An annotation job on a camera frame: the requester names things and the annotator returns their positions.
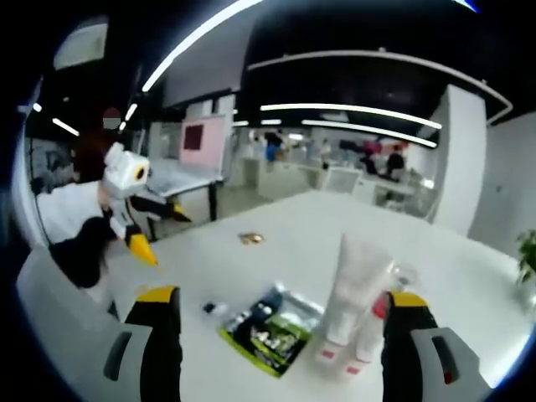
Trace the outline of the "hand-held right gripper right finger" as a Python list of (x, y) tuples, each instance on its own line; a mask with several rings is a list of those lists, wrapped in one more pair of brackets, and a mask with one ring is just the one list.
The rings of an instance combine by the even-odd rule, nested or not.
[(381, 363), (384, 401), (483, 401), (491, 391), (477, 354), (414, 293), (387, 293)]

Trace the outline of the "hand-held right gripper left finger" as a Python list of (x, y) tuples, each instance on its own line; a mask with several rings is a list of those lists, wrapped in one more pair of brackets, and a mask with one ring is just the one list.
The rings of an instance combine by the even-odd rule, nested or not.
[(179, 401), (180, 307), (180, 289), (161, 286), (138, 296), (123, 322), (99, 308), (83, 312), (70, 380), (77, 398)]

